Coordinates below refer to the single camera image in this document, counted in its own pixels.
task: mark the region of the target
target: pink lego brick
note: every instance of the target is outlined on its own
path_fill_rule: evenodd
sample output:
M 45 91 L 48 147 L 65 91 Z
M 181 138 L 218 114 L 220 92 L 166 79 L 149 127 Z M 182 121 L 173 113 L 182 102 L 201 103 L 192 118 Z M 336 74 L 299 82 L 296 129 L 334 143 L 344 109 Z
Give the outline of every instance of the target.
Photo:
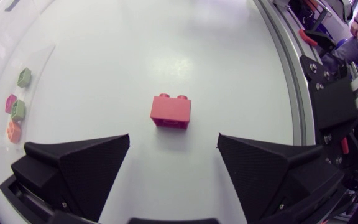
M 187 129 L 190 122 L 191 100 L 187 96 L 170 98 L 161 93 L 153 99 L 150 117 L 156 126 Z
M 20 136 L 22 135 L 22 129 L 20 128 L 20 125 L 10 121 L 8 124 L 8 127 L 6 129 L 7 132 L 7 138 L 12 142 L 12 143 L 18 143 L 20 140 Z
M 12 111 L 12 105 L 13 103 L 16 101 L 16 96 L 11 94 L 7 99 L 6 99 L 6 104 L 5 104 L 5 112 L 7 113 L 11 113 Z

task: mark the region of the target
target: green lego brick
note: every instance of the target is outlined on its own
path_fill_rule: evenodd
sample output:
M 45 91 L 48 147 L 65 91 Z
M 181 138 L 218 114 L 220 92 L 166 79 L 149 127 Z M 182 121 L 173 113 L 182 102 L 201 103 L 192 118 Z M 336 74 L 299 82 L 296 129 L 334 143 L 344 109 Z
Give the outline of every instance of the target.
M 24 102 L 16 100 L 12 105 L 11 118 L 13 121 L 22 121 L 25 116 Z
M 20 88 L 24 88 L 30 84 L 31 80 L 31 70 L 28 68 L 23 69 L 20 72 L 19 79 L 17 80 L 17 86 Z

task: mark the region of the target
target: person's hand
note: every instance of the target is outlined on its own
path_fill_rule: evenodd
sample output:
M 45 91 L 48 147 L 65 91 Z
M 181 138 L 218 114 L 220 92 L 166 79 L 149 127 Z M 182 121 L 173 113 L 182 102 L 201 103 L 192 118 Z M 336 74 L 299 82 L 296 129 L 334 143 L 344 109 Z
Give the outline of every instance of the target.
M 351 24 L 351 33 L 355 38 L 358 39 L 358 23 L 354 21 Z

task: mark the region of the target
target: lego brick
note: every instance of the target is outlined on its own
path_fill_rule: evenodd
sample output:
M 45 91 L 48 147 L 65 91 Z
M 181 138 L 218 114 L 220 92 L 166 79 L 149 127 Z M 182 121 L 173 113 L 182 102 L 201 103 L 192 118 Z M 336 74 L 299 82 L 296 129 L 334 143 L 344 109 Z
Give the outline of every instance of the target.
M 24 88 L 30 84 L 31 81 L 31 70 L 28 68 L 23 69 L 20 72 L 19 79 L 17 80 L 17 86 L 20 88 Z
M 12 105 L 11 118 L 13 121 L 22 121 L 25 116 L 24 102 L 16 100 Z
M 156 126 L 187 129 L 190 122 L 191 100 L 186 96 L 170 98 L 162 93 L 153 99 L 150 117 Z
M 18 143 L 20 141 L 20 136 L 22 135 L 22 130 L 20 128 L 20 125 L 10 121 L 8 124 L 8 127 L 6 129 L 6 133 L 7 133 L 7 138 L 12 142 L 12 143 Z
M 13 103 L 16 101 L 16 96 L 11 94 L 7 99 L 6 99 L 6 104 L 5 104 L 5 112 L 7 113 L 11 113 L 12 111 L 12 105 Z

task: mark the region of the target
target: screw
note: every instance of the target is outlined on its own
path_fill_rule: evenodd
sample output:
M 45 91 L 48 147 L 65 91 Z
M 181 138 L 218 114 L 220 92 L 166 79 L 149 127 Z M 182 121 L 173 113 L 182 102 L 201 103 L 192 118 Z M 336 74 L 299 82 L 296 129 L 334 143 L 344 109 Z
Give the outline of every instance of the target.
M 324 77 L 326 77 L 326 79 L 329 79 L 329 72 L 324 71 Z
M 317 65 L 316 65 L 316 64 L 310 64 L 310 70 L 311 70 L 313 73 L 317 73 Z
M 333 140 L 333 136 L 331 134 L 324 136 L 324 142 L 326 144 L 328 144 L 331 140 Z
M 336 158 L 336 165 L 339 165 L 339 164 L 341 164 L 342 163 L 342 156 L 338 156 L 337 158 Z
M 317 90 L 322 90 L 324 88 L 323 84 L 317 83 L 316 84 Z

